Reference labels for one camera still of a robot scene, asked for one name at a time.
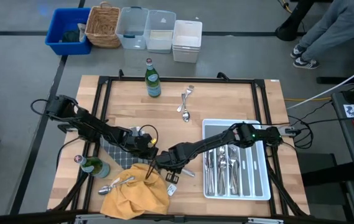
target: person's leg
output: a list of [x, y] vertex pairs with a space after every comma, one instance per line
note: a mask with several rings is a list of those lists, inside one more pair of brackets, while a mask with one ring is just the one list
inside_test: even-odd
[[301, 57], [315, 40], [317, 40], [326, 30], [337, 20], [338, 15], [342, 13], [348, 6], [349, 0], [333, 1], [327, 9], [326, 13], [308, 32], [304, 35], [300, 42], [294, 47], [290, 56], [294, 59]]
[[330, 26], [327, 31], [321, 35], [307, 50], [294, 62], [294, 66], [301, 67], [303, 64], [311, 63], [310, 68], [319, 66], [314, 58], [320, 55], [324, 50], [341, 44], [354, 38], [354, 0], [347, 0], [348, 7]]

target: silver spoon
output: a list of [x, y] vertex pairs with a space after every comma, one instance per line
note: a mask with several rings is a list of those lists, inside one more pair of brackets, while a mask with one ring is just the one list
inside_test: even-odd
[[106, 195], [107, 193], [109, 193], [113, 188], [121, 185], [121, 184], [125, 184], [126, 182], [129, 182], [130, 180], [134, 180], [135, 177], [134, 176], [131, 176], [129, 177], [128, 179], [122, 181], [122, 182], [118, 182], [118, 183], [115, 183], [113, 184], [112, 186], [110, 185], [105, 185], [103, 187], [100, 188], [100, 190], [98, 191], [98, 194], [99, 195]]
[[184, 106], [184, 112], [182, 112], [182, 119], [183, 119], [183, 121], [185, 121], [185, 122], [188, 122], [189, 121], [189, 118], [190, 118], [190, 114], [189, 114], [189, 112], [187, 111], [187, 106], [186, 106], [186, 104], [185, 104], [185, 100], [186, 100], [186, 93], [183, 93], [182, 94], [182, 104], [183, 104], [183, 106]]

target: blue plastic bin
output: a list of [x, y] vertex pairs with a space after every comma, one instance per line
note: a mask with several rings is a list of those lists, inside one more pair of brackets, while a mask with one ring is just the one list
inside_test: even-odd
[[92, 44], [84, 37], [83, 42], [61, 43], [63, 33], [78, 29], [77, 24], [86, 24], [90, 8], [56, 9], [52, 16], [45, 44], [57, 55], [83, 55], [91, 52]]

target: gray floor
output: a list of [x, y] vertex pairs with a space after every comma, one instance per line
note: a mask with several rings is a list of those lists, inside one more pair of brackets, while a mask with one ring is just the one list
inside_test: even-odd
[[[99, 2], [86, 0], [85, 6], [92, 7]], [[270, 0], [230, 0], [226, 3], [219, 0], [116, 0], [112, 3], [118, 7], [142, 6], [174, 11], [178, 19], [202, 21], [204, 31], [272, 32], [289, 16], [277, 1]], [[77, 5], [77, 0], [0, 1], [0, 30], [47, 30], [54, 9]], [[307, 30], [327, 6], [315, 4], [304, 19]], [[44, 39], [0, 36], [0, 215], [8, 212], [39, 120], [29, 104], [36, 98], [47, 97], [60, 61], [60, 57], [44, 44]], [[275, 37], [203, 37], [196, 64], [174, 62], [172, 54], [94, 48], [89, 55], [68, 57], [58, 94], [75, 96], [82, 75], [116, 75], [122, 68], [126, 75], [143, 76], [148, 57], [153, 59], [156, 70], [163, 77], [214, 77], [221, 71], [231, 78], [280, 79], [285, 98], [308, 98], [330, 88], [317, 85], [316, 76], [354, 74], [354, 40], [321, 56], [321, 67], [313, 71], [292, 66], [289, 54], [296, 43], [282, 42]], [[289, 113], [301, 117], [319, 105], [307, 103]], [[326, 106], [308, 120], [334, 117], [332, 107]], [[314, 132], [314, 145], [307, 152], [335, 153], [338, 163], [350, 161], [338, 123], [316, 124]], [[21, 212], [46, 209], [56, 155], [63, 140], [64, 134], [57, 129], [56, 123], [50, 122]], [[317, 217], [340, 219], [342, 214], [338, 207], [310, 205], [310, 209]]]

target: wooden table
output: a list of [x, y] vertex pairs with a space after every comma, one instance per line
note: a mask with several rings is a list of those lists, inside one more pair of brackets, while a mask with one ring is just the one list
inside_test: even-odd
[[[77, 101], [83, 108], [90, 110], [95, 97], [99, 76], [84, 75], [77, 93]], [[159, 131], [157, 147], [160, 151], [179, 142], [195, 142], [202, 139], [202, 121], [206, 118], [218, 119], [255, 119], [253, 94], [248, 84], [234, 83], [193, 83], [194, 92], [187, 100], [187, 109], [191, 120], [182, 121], [181, 114], [176, 112], [181, 103], [181, 92], [191, 83], [162, 82], [162, 94], [158, 98], [148, 96], [143, 82], [113, 81], [106, 119], [109, 125], [125, 128], [154, 125]], [[288, 122], [286, 107], [283, 100], [279, 80], [265, 80], [269, 109], [273, 123]], [[97, 117], [101, 113], [105, 87], [102, 89]], [[262, 102], [260, 90], [259, 101]], [[260, 103], [261, 117], [265, 121], [264, 110]], [[76, 138], [77, 133], [68, 133], [65, 142]], [[292, 139], [284, 141], [293, 144]], [[58, 205], [77, 179], [78, 164], [73, 157], [81, 154], [83, 141], [76, 141], [63, 149], [59, 167], [55, 175], [48, 208]], [[279, 146], [279, 162], [283, 183], [294, 201], [309, 214], [307, 199], [301, 179], [296, 152], [286, 145]], [[105, 179], [95, 179], [90, 200], [90, 212], [99, 212], [103, 196], [97, 194], [100, 187], [110, 184], [113, 177], [122, 168], [105, 152], [100, 150], [99, 158], [108, 162], [111, 173]], [[223, 215], [223, 216], [270, 216], [268, 201], [249, 200], [217, 200], [208, 199], [203, 195], [203, 164], [202, 156], [198, 156], [186, 165], [194, 171], [196, 177], [180, 175], [176, 193], [170, 198], [170, 215]], [[82, 208], [86, 183], [80, 191], [78, 208]], [[281, 214], [279, 194], [273, 186], [276, 210]]]

